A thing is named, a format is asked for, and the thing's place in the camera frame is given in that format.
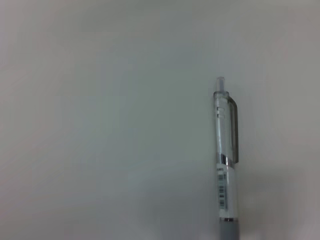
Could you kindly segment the grey and clear pen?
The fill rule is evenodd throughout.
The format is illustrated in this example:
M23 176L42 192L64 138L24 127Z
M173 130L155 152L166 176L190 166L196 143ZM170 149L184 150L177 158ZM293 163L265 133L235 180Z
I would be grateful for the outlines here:
M216 79L213 93L219 240L240 240L236 164L239 162L238 106Z

